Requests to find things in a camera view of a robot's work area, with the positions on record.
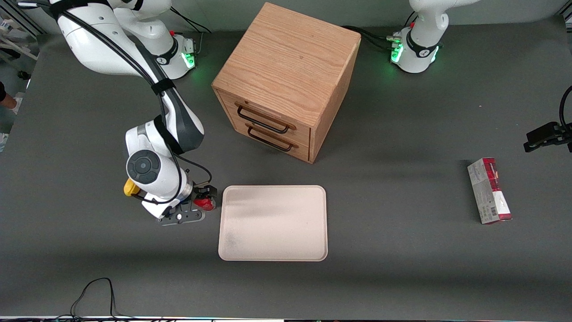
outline wooden drawer cabinet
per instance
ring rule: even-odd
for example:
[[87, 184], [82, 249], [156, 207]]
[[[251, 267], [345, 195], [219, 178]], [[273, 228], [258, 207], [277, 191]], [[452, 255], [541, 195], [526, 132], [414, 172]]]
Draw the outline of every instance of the wooden drawer cabinet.
[[212, 87], [238, 133], [313, 163], [359, 44], [358, 33], [266, 3]]

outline person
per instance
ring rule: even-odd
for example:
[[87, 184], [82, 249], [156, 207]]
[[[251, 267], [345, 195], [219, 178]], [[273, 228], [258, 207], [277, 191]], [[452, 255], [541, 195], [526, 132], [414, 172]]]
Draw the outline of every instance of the person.
[[0, 81], [0, 105], [9, 108], [12, 110], [12, 112], [14, 112], [14, 114], [18, 114], [20, 104], [22, 104], [21, 93], [16, 94], [16, 97], [8, 95], [4, 88], [4, 84]]

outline wooden cabinet top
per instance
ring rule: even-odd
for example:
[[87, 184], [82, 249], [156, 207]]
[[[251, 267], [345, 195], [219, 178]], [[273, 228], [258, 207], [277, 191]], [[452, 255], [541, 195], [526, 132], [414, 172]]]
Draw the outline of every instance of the wooden cabinet top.
[[359, 42], [358, 33], [267, 2], [213, 87], [313, 127]]

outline drawer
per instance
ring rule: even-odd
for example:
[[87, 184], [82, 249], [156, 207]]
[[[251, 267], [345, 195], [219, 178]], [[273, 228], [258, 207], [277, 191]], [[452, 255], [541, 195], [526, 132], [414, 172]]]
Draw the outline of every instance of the drawer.
[[304, 146], [309, 145], [309, 127], [291, 121], [280, 120], [277, 117], [263, 113], [255, 104], [228, 93], [219, 91], [219, 95], [233, 123], [247, 122], [257, 125], [257, 128], [267, 130], [276, 138], [283, 138], [288, 142], [299, 143]]
[[294, 158], [309, 162], [308, 160], [310, 149], [307, 146], [277, 137], [275, 133], [267, 131], [266, 129], [260, 128], [248, 122], [235, 123], [235, 130], [238, 133], [246, 135], [255, 141], [266, 144], [270, 147], [273, 147], [274, 149], [277, 149], [278, 151], [289, 154]]

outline green led light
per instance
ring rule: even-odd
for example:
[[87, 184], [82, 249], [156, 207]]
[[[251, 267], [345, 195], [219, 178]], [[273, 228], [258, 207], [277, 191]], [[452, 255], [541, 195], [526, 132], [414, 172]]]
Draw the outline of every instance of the green led light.
[[435, 61], [435, 57], [437, 56], [438, 51], [439, 51], [439, 46], [437, 46], [437, 48], [435, 48], [435, 53], [433, 54], [433, 58], [431, 58], [431, 62]]
[[391, 60], [393, 62], [398, 62], [401, 58], [401, 54], [403, 53], [403, 45], [399, 45], [397, 48], [394, 49], [394, 52], [391, 54]]
[[185, 61], [186, 66], [190, 69], [194, 67], [194, 55], [181, 53], [182, 59]]

